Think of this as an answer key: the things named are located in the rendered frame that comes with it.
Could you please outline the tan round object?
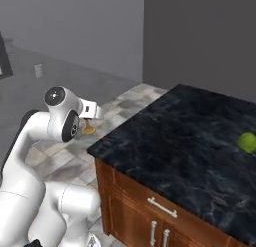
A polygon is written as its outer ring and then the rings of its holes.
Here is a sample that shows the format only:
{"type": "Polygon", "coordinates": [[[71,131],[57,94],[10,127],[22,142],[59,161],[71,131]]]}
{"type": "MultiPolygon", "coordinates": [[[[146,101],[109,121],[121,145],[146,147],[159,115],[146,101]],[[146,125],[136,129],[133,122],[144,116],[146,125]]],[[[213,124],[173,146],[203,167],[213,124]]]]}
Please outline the tan round object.
{"type": "Polygon", "coordinates": [[[85,120],[85,126],[82,129],[82,133],[84,135],[93,135],[96,132],[96,128],[94,126],[91,126],[89,123],[89,120],[85,120]]]}

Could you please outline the green round fruit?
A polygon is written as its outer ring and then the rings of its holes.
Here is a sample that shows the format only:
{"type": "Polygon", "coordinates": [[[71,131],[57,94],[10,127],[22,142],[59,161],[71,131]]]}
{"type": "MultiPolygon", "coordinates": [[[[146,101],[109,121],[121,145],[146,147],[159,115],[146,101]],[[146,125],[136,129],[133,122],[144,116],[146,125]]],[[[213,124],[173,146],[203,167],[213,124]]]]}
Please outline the green round fruit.
{"type": "Polygon", "coordinates": [[[247,153],[253,153],[256,150],[256,136],[250,132],[241,134],[238,138],[238,146],[247,153]]]}

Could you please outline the wooden cabinet door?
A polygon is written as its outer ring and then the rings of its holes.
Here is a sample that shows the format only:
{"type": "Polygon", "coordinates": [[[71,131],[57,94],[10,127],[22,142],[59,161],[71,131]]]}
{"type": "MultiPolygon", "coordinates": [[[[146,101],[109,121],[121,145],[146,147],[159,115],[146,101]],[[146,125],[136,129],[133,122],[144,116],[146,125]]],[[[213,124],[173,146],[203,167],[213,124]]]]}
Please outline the wooden cabinet door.
{"type": "Polygon", "coordinates": [[[161,222],[157,216],[146,208],[134,202],[121,200],[117,197],[110,199],[112,233],[127,247],[151,247],[151,221],[157,221],[155,246],[159,247],[159,232],[161,222]]]}
{"type": "Polygon", "coordinates": [[[173,226],[167,223],[163,224],[162,239],[164,229],[170,230],[168,247],[204,247],[191,237],[186,236],[185,234],[181,233],[179,230],[175,229],[173,226]]]}

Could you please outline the grey wall socket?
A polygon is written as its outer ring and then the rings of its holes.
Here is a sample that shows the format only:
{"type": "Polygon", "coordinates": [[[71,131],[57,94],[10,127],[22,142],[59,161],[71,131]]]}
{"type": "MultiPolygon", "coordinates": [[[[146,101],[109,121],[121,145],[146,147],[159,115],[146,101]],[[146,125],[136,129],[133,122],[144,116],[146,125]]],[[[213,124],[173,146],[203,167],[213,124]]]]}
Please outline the grey wall socket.
{"type": "Polygon", "coordinates": [[[41,64],[37,64],[34,66],[35,75],[37,78],[40,78],[44,75],[43,73],[43,66],[41,64]]]}

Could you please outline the dark wall frame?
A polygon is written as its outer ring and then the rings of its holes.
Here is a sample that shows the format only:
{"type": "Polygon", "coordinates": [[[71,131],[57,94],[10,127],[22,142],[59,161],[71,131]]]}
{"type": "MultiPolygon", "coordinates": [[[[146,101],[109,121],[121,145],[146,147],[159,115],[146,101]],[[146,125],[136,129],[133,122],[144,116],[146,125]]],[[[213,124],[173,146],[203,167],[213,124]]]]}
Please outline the dark wall frame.
{"type": "Polygon", "coordinates": [[[11,77],[13,70],[5,47],[5,42],[0,32],[0,79],[11,77]]]}

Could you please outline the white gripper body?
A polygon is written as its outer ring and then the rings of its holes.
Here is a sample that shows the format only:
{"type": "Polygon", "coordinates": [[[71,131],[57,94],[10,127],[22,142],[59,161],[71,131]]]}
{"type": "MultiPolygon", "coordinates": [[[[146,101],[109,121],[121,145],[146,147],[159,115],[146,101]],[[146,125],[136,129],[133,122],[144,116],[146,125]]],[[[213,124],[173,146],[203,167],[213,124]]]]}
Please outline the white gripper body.
{"type": "Polygon", "coordinates": [[[96,102],[92,103],[91,109],[92,109],[92,111],[91,111],[91,118],[92,119],[102,120],[104,118],[103,110],[96,102]]]}

